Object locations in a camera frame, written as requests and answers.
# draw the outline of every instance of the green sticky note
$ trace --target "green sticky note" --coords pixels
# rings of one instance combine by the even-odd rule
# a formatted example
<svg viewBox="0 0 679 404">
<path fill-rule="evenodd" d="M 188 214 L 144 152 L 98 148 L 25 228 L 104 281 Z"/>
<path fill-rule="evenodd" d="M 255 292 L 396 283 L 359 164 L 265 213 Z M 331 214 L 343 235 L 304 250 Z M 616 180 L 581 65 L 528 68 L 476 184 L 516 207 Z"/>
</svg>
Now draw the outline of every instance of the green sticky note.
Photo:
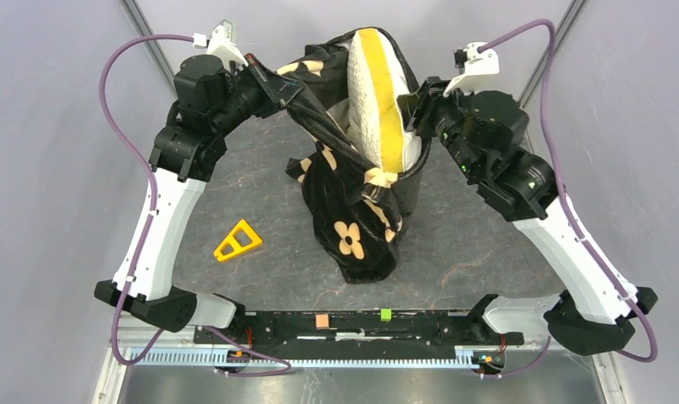
<svg viewBox="0 0 679 404">
<path fill-rule="evenodd" d="M 381 321 L 382 322 L 391 321 L 391 309 L 381 309 Z"/>
</svg>

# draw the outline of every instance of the floor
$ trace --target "floor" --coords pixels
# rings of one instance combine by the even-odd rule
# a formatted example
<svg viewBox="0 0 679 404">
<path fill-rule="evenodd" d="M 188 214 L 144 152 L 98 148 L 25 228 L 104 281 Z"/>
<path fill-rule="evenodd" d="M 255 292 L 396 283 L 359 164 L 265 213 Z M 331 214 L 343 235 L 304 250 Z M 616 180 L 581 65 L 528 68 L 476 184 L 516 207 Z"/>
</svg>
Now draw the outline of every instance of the floor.
<svg viewBox="0 0 679 404">
<path fill-rule="evenodd" d="M 434 143 L 401 263 L 385 281 L 347 285 L 314 238 L 288 158 L 308 156 L 309 136 L 286 114 L 249 120 L 190 217 L 176 259 L 175 285 L 219 293 L 250 310 L 468 308 L 486 293 L 548 295 L 560 280 L 529 240 L 465 184 Z M 264 244 L 226 263 L 213 251 L 245 219 Z"/>
<path fill-rule="evenodd" d="M 508 353 L 507 370 L 534 357 L 532 352 Z M 278 377 L 227 379 L 205 367 L 134 366 L 126 371 L 120 397 L 119 404 L 605 402 L 594 363 L 564 351 L 550 351 L 540 366 L 519 376 L 485 381 L 465 369 L 307 368 Z"/>
</svg>

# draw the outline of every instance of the pillow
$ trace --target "pillow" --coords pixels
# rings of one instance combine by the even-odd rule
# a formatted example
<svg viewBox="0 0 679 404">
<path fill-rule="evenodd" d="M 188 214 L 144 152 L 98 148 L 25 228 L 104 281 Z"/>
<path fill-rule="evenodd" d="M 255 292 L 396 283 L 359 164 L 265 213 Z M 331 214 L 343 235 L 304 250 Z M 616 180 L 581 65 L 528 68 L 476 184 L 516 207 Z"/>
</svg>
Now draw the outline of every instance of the pillow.
<svg viewBox="0 0 679 404">
<path fill-rule="evenodd" d="M 421 154 L 421 138 L 405 132 L 398 96 L 408 94 L 393 46 L 377 29 L 359 29 L 349 45 L 347 137 L 373 164 L 403 173 Z"/>
</svg>

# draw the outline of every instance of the yellow tool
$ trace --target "yellow tool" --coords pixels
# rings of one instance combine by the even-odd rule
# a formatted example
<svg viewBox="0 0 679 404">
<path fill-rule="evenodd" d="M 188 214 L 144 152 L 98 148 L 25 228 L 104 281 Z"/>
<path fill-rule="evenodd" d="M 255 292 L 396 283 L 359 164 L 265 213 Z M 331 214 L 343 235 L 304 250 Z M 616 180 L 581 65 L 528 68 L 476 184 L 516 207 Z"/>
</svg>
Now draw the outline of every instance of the yellow tool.
<svg viewBox="0 0 679 404">
<path fill-rule="evenodd" d="M 248 237 L 250 237 L 250 244 L 247 244 L 246 246 L 240 245 L 240 243 L 235 239 L 235 235 L 239 231 L 244 231 L 245 234 L 247 234 Z M 223 239 L 223 242 L 220 243 L 220 245 L 215 249 L 215 257 L 218 258 L 218 261 L 220 262 L 225 262 L 228 259 L 237 257 L 238 255 L 245 253 L 247 251 L 252 250 L 255 247 L 259 247 L 263 244 L 262 238 L 257 235 L 257 233 L 250 227 L 250 225 L 247 224 L 245 219 L 242 219 L 241 221 L 237 222 L 235 227 L 233 227 L 232 231 L 230 234 L 227 235 L 225 239 Z M 223 250 L 226 247 L 232 247 L 232 251 L 224 254 Z"/>
</svg>

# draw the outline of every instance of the gray wall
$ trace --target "gray wall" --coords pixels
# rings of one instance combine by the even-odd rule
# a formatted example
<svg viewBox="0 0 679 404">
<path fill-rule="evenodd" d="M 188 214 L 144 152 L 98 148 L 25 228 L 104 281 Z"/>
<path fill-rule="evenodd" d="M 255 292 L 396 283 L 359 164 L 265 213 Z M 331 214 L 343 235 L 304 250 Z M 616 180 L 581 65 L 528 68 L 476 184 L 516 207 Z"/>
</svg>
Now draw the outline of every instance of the gray wall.
<svg viewBox="0 0 679 404">
<path fill-rule="evenodd" d="M 145 192 L 98 75 L 134 36 L 117 2 L 0 1 L 0 403 L 91 401 L 111 315 L 93 286 L 117 268 Z M 110 84 L 119 124 L 149 150 L 172 98 L 145 51 Z"/>
<path fill-rule="evenodd" d="M 549 122 L 577 211 L 617 268 L 660 297 L 649 315 L 659 359 L 620 360 L 629 394 L 679 402 L 679 2 L 590 2 L 550 88 Z M 537 100 L 528 112 L 536 139 Z M 536 148 L 544 154 L 542 142 Z M 629 349 L 647 353 L 640 330 Z"/>
<path fill-rule="evenodd" d="M 310 43 L 325 42 L 351 29 L 376 25 L 398 41 L 420 81 L 451 78 L 453 50 L 488 41 L 529 20 L 560 21 L 570 0 L 137 0 L 158 34 L 209 34 L 222 20 L 238 27 L 238 48 L 253 52 L 270 68 L 302 56 Z M 494 86 L 519 96 L 542 54 L 539 33 L 516 39 L 501 52 L 503 73 Z M 188 57 L 182 46 L 164 44 L 173 68 Z"/>
</svg>

